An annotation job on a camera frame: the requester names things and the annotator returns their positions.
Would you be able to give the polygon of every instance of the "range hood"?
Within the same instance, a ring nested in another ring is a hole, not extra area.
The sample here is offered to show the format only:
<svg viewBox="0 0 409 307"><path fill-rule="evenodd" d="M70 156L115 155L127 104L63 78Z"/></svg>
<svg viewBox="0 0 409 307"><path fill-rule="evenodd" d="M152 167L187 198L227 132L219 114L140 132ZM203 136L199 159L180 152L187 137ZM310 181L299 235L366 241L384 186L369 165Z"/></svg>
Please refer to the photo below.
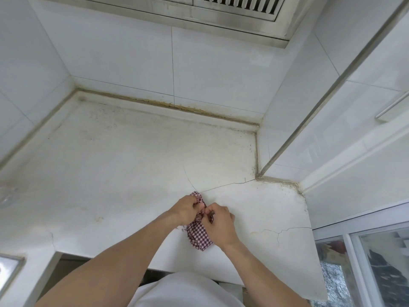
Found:
<svg viewBox="0 0 409 307"><path fill-rule="evenodd" d="M285 48L314 0L50 0Z"/></svg>

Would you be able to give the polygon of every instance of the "checkered cloth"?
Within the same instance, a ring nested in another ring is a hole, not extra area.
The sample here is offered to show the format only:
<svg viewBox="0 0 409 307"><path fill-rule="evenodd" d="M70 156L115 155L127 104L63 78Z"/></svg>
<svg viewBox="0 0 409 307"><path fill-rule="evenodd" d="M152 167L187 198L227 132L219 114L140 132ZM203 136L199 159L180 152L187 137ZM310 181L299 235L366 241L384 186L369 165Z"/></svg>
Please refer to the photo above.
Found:
<svg viewBox="0 0 409 307"><path fill-rule="evenodd" d="M198 192L194 191L191 193L191 195L196 196L197 203L204 203L202 195L200 195ZM195 220L185 227L190 243L193 247L201 251L204 251L213 243L207 236L207 232L202 225L203 217L206 217L206 215L203 212L199 212L196 215Z"/></svg>

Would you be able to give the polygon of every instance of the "stainless steel sink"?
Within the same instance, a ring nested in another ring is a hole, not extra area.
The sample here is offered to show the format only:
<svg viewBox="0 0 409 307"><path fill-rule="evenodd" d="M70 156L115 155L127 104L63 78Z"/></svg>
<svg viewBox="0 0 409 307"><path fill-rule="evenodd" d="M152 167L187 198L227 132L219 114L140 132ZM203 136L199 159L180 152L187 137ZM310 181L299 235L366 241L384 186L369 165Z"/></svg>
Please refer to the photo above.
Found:
<svg viewBox="0 0 409 307"><path fill-rule="evenodd" d="M24 258L0 253L0 299L24 264Z"/></svg>

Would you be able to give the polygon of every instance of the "person's left hand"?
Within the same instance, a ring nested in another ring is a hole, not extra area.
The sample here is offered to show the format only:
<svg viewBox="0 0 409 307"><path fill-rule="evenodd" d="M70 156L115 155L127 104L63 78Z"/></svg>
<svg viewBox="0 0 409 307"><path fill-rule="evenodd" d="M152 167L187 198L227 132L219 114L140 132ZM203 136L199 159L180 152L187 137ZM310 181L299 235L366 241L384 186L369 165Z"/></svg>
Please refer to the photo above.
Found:
<svg viewBox="0 0 409 307"><path fill-rule="evenodd" d="M205 207L204 203L196 203L196 196L186 195L168 210L168 213L175 217L177 226L188 225L193 222L197 213Z"/></svg>

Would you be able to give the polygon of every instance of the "glass pane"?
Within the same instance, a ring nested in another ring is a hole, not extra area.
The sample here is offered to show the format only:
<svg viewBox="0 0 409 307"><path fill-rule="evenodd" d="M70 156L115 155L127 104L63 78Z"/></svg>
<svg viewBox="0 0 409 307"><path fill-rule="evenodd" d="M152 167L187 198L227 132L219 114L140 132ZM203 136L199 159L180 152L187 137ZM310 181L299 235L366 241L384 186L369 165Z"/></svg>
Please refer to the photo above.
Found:
<svg viewBox="0 0 409 307"><path fill-rule="evenodd" d="M358 288L346 252L339 238L317 243L322 274L327 287L328 301L310 301L313 307L360 307Z"/></svg>
<svg viewBox="0 0 409 307"><path fill-rule="evenodd" d="M409 306L409 228L360 238L385 306Z"/></svg>

